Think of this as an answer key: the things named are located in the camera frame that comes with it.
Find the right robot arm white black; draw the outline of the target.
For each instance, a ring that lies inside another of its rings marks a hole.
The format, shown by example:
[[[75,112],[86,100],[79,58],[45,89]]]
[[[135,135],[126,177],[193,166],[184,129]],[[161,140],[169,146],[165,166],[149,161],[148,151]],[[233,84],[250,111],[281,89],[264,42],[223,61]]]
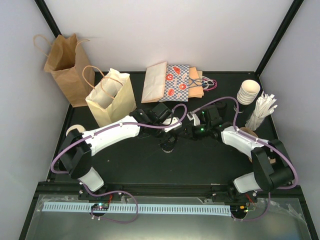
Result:
[[[185,127],[184,137],[192,140],[211,137],[251,159],[252,172],[235,178],[228,185],[230,200],[238,202],[248,192],[271,192],[295,180],[291,161],[281,141],[260,139],[230,122],[223,122],[214,105],[203,109],[201,114],[190,112],[186,116],[191,123]]]

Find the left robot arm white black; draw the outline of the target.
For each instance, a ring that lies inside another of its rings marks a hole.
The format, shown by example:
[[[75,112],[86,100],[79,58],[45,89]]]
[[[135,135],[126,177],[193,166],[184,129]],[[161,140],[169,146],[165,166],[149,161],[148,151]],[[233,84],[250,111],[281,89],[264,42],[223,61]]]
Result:
[[[108,188],[93,167],[93,156],[120,141],[144,136],[158,138],[161,149],[170,153],[177,141],[174,131],[182,126],[182,121],[182,117],[174,116],[173,109],[159,103],[151,110],[136,109],[122,119],[94,130],[72,129],[54,159],[62,164],[63,170],[52,169],[52,172],[79,180],[95,199],[101,200],[107,195]]]

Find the cream paper bag with handles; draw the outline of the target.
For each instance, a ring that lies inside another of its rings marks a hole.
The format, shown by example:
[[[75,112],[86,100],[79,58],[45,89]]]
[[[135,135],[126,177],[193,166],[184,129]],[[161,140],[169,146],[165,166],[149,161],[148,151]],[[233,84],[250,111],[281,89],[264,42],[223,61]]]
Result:
[[[99,127],[121,120],[137,107],[130,74],[111,68],[92,88],[85,101]]]

